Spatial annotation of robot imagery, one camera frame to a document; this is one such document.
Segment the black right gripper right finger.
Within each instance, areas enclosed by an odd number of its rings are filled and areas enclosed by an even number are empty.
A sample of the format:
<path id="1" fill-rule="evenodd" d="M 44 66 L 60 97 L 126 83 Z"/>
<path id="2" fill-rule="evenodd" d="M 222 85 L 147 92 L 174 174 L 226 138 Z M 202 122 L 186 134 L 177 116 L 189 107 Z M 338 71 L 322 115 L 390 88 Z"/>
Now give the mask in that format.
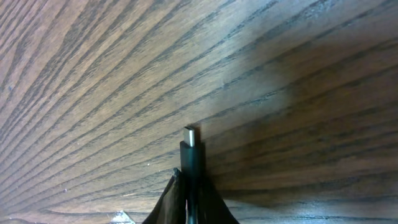
<path id="1" fill-rule="evenodd" d="M 239 224 L 209 177 L 198 188 L 198 224 Z"/>

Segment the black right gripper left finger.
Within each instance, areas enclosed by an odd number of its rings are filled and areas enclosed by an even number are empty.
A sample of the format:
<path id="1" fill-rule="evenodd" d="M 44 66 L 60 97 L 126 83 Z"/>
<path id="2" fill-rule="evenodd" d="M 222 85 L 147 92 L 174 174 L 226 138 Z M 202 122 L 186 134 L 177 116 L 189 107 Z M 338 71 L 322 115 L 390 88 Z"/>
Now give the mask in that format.
<path id="1" fill-rule="evenodd" d="M 187 220 L 185 184 L 182 172 L 174 168 L 173 176 L 142 224 L 185 224 Z"/>

